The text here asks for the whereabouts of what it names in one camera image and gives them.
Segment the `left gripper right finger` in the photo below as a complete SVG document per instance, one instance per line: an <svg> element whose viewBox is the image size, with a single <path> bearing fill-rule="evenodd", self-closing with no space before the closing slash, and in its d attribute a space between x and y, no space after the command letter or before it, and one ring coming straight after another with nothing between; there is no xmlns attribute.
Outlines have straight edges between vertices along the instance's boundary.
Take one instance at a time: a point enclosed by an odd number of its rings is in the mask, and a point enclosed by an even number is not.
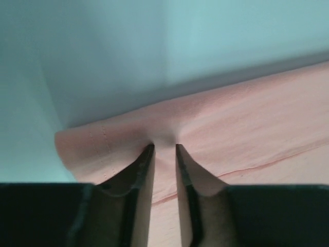
<svg viewBox="0 0 329 247"><path fill-rule="evenodd" d="M328 246L327 185L230 185L176 145L182 246Z"/></svg>

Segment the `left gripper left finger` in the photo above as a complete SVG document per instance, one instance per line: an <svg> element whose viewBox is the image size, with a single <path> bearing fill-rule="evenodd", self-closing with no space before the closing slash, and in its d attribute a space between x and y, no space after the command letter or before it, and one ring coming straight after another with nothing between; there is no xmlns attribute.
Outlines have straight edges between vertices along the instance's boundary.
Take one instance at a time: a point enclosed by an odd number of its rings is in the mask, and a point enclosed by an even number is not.
<svg viewBox="0 0 329 247"><path fill-rule="evenodd" d="M99 185L2 183L1 246L147 246L154 156Z"/></svg>

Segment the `salmon pink t shirt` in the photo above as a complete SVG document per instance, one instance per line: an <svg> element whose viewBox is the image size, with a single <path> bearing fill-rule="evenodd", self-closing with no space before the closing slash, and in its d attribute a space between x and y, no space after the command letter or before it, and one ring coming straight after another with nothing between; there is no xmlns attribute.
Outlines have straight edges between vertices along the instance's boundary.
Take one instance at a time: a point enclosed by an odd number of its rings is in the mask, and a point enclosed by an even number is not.
<svg viewBox="0 0 329 247"><path fill-rule="evenodd" d="M57 132L79 182L156 149L149 246L180 246L175 145L229 184L328 183L328 63L163 101Z"/></svg>

